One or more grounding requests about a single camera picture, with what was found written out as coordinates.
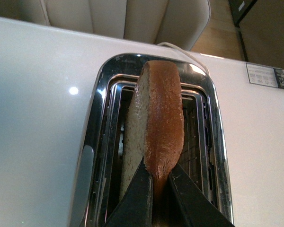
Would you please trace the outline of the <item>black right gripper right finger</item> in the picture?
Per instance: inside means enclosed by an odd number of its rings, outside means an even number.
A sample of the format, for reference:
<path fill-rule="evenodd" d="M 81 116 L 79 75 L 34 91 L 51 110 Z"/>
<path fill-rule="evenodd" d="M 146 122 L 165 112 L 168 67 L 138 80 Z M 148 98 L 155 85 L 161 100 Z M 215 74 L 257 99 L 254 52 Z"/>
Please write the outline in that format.
<path fill-rule="evenodd" d="M 232 227 L 233 224 L 214 206 L 176 164 L 169 174 L 170 225 L 172 227 Z"/>

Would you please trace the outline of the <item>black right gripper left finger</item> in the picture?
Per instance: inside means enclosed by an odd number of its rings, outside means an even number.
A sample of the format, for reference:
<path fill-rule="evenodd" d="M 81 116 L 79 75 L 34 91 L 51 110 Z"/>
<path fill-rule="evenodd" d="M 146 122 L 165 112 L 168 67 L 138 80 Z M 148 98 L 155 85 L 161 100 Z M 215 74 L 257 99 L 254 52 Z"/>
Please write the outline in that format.
<path fill-rule="evenodd" d="M 105 222 L 106 227 L 151 227 L 153 178 L 141 160 L 123 198 Z"/>

